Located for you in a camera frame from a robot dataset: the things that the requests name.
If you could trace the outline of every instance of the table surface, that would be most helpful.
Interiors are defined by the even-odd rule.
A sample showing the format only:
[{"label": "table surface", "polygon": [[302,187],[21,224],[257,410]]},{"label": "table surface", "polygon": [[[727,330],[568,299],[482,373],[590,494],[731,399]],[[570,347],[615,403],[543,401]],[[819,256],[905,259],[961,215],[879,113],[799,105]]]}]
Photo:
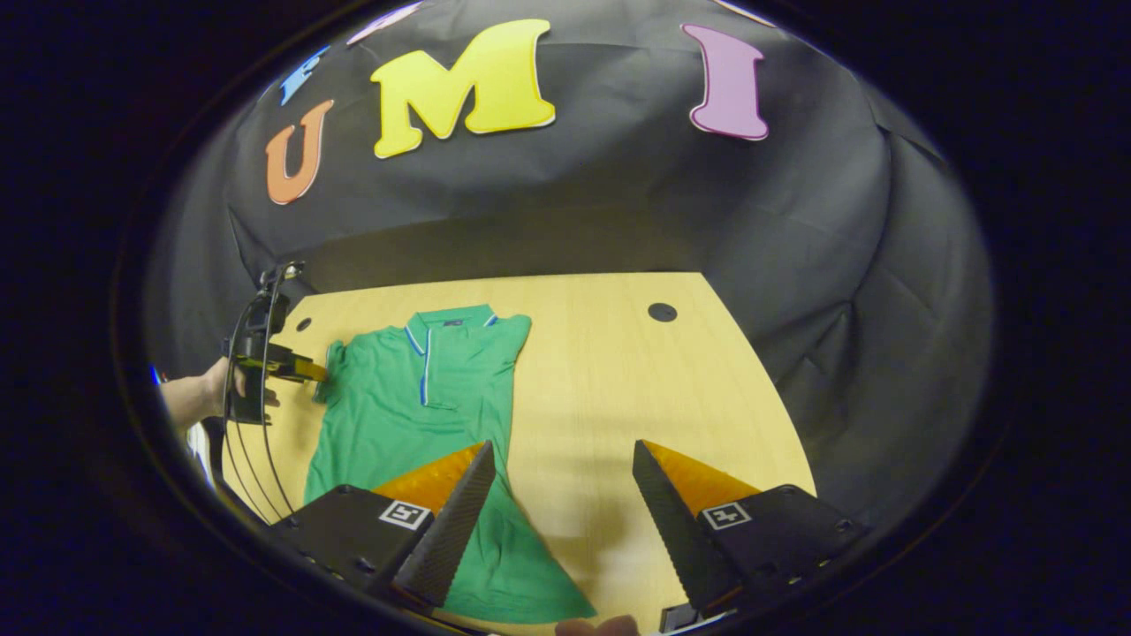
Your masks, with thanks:
[{"label": "table surface", "polygon": [[[662,323],[648,307],[677,311]],[[817,495],[805,453],[782,399],[726,307],[698,273],[528,276],[378,287],[304,298],[274,343],[325,364],[336,340],[403,326],[417,311],[487,303],[533,323],[515,370],[507,470],[530,523],[603,620],[633,614],[658,629],[663,608],[687,602],[632,479],[632,449],[648,439],[726,471],[760,489],[793,483]],[[300,321],[310,325],[299,332]],[[282,405],[269,409],[271,457],[292,506],[302,504],[307,469],[325,405],[314,383],[271,378]],[[275,522],[286,514],[264,432],[240,424],[247,458],[228,424],[236,467],[224,475]],[[251,479],[248,462],[262,490]],[[499,625],[438,611],[438,618],[508,635],[552,634],[551,626]]]}]

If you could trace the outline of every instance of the green polo shirt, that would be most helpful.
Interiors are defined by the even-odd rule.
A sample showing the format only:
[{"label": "green polo shirt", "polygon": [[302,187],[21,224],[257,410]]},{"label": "green polo shirt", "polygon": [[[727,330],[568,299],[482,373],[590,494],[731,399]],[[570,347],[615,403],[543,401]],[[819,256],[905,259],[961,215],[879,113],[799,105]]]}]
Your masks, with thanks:
[{"label": "green polo shirt", "polygon": [[329,381],[305,502],[349,483],[375,488],[490,439],[491,485],[443,609],[499,622],[596,614],[515,504],[507,478],[515,360],[526,316],[486,304],[416,313],[403,327],[359,335],[327,352]]}]

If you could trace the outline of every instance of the orange letter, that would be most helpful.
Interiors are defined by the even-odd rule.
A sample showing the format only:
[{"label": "orange letter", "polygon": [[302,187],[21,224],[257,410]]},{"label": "orange letter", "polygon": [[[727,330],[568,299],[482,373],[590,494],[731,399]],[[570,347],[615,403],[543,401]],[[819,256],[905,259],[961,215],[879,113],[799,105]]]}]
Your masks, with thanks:
[{"label": "orange letter", "polygon": [[327,100],[310,109],[302,115],[302,165],[294,177],[286,173],[286,144],[294,135],[294,126],[288,126],[267,143],[267,195],[273,201],[286,205],[307,194],[322,155],[322,120],[326,111],[334,105],[334,100]]}]

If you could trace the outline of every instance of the pink letter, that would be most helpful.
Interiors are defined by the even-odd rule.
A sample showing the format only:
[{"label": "pink letter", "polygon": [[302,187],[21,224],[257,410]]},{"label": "pink letter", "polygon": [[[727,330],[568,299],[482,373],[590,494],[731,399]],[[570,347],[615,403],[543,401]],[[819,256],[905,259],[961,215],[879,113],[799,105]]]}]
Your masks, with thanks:
[{"label": "pink letter", "polygon": [[699,42],[703,55],[703,103],[691,109],[691,123],[708,132],[765,139],[766,122],[758,117],[758,76],[762,53],[725,33],[693,24],[683,33]]}]

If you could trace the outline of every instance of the black fabric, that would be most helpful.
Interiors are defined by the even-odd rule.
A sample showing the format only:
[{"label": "black fabric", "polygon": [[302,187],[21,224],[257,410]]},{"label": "black fabric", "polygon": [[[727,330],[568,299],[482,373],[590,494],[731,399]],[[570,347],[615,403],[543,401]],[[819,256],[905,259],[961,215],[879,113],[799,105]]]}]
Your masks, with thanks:
[{"label": "black fabric", "polygon": [[[544,18],[534,130],[452,136],[387,160],[380,65],[424,50],[450,67],[470,38]],[[278,80],[233,114],[170,208],[150,342],[199,372],[284,258],[333,292],[576,272],[701,270],[797,427],[820,496],[875,526],[931,490],[977,407],[992,340],[985,249],[958,180],[899,109],[787,33],[707,0],[425,1],[351,48],[327,41],[286,105]],[[697,129],[699,46],[683,23],[756,45],[760,141]],[[293,66],[321,45],[295,51]],[[290,205],[266,191],[265,146],[327,98],[321,165]],[[303,131],[291,137],[299,167]],[[165,341],[165,334],[171,340]]]}]

